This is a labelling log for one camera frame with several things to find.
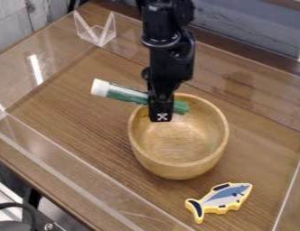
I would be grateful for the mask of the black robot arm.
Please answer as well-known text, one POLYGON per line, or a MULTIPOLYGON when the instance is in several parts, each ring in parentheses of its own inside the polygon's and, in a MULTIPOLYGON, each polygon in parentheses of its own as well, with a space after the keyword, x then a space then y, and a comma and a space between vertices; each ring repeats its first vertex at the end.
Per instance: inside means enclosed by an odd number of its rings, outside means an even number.
POLYGON ((142 15, 142 44, 150 62, 142 71, 147 84, 151 122, 169 122, 176 113, 174 93, 194 76, 196 39, 186 28, 194 20, 192 0, 135 0, 142 15))

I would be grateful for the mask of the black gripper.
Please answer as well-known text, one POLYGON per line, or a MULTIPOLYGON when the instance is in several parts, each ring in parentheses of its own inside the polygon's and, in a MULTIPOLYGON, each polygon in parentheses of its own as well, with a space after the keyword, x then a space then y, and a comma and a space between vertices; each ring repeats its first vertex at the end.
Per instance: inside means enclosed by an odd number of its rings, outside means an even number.
POLYGON ((170 122, 174 111, 174 91, 194 76, 194 34, 181 31, 180 40, 165 48, 150 49, 150 66, 142 70, 149 93, 151 122, 170 122))

